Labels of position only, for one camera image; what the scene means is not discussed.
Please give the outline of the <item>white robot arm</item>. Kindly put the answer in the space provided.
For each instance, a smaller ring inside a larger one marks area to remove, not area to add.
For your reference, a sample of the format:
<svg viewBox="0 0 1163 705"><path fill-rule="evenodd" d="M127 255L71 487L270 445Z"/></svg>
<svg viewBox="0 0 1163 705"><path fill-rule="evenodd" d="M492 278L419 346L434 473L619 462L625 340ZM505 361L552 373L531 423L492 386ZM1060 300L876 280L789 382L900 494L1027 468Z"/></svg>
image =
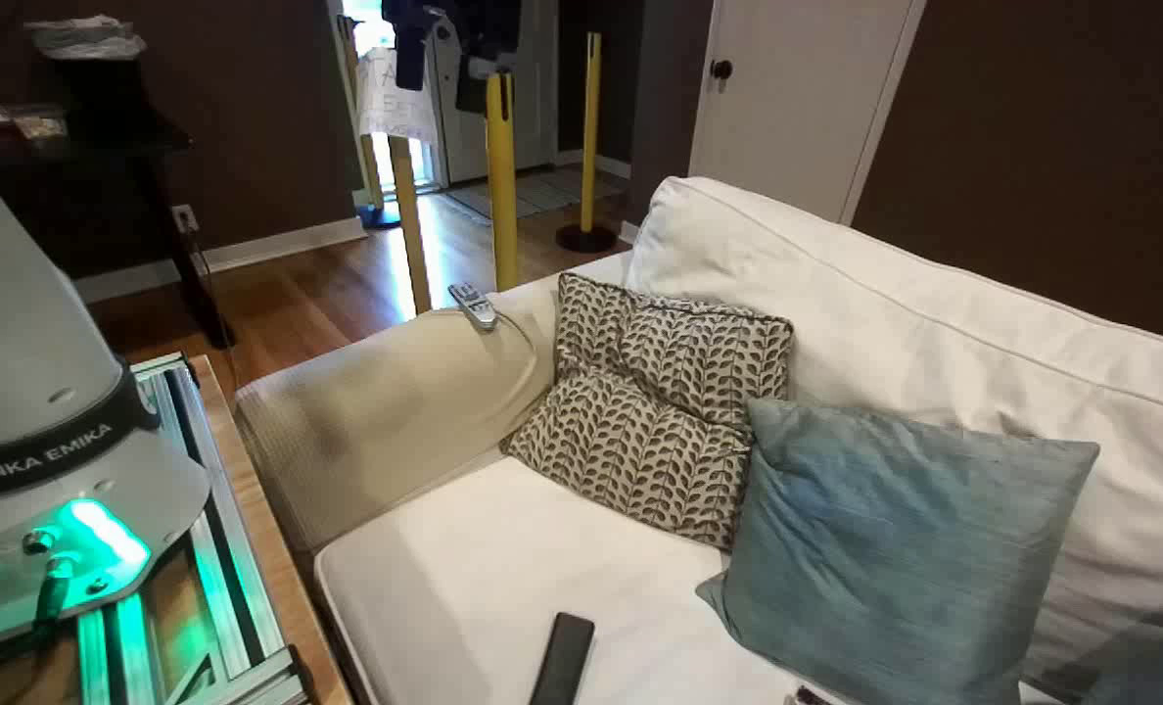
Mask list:
<svg viewBox="0 0 1163 705"><path fill-rule="evenodd" d="M0 643L145 584L209 473L0 194Z"/></svg>

